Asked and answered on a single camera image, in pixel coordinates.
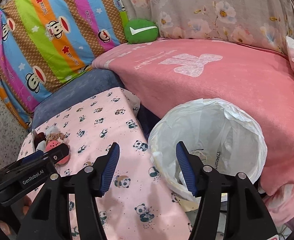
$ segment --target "silver screw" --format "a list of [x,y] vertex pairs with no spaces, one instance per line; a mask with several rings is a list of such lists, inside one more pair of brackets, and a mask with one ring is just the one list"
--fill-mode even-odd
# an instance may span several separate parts
[[208,165],[204,166],[203,169],[205,172],[211,172],[213,170],[213,168]]
[[92,172],[93,171],[93,167],[92,166],[87,166],[87,167],[85,167],[85,172],[86,173],[90,173],[90,172]]
[[54,173],[54,174],[52,174],[52,175],[50,176],[50,179],[51,179],[51,180],[56,180],[57,178],[59,178],[59,175],[56,174],[56,173]]
[[243,172],[238,173],[238,177],[240,177],[241,179],[246,179],[246,174]]

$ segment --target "yellow flower center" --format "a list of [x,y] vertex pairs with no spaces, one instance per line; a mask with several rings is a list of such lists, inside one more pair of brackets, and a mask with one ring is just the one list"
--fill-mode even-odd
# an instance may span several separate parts
[[225,11],[223,11],[223,10],[221,10],[219,14],[220,14],[221,17],[226,17],[227,16],[227,13]]

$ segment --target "trash can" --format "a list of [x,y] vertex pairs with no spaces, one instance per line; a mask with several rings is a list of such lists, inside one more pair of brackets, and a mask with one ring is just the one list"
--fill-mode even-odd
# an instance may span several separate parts
[[254,183],[265,164],[267,146],[260,125],[237,106],[219,98],[197,99],[171,109],[150,133],[152,161],[179,197],[199,203],[183,185],[176,144],[220,173],[244,172]]

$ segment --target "red star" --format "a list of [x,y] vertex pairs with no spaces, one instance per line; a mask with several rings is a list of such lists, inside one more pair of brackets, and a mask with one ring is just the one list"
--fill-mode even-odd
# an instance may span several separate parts
[[36,0],[36,2],[37,2],[37,3],[40,3],[40,2],[42,2],[42,0]]
[[69,47],[64,46],[62,51],[64,52],[64,54],[68,53],[69,52]]

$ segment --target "green cushion with white check mark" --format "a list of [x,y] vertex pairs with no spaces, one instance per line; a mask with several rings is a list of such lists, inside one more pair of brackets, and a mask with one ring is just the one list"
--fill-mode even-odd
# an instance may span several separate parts
[[125,26],[124,32],[129,44],[155,41],[159,33],[156,24],[142,19],[129,21]]

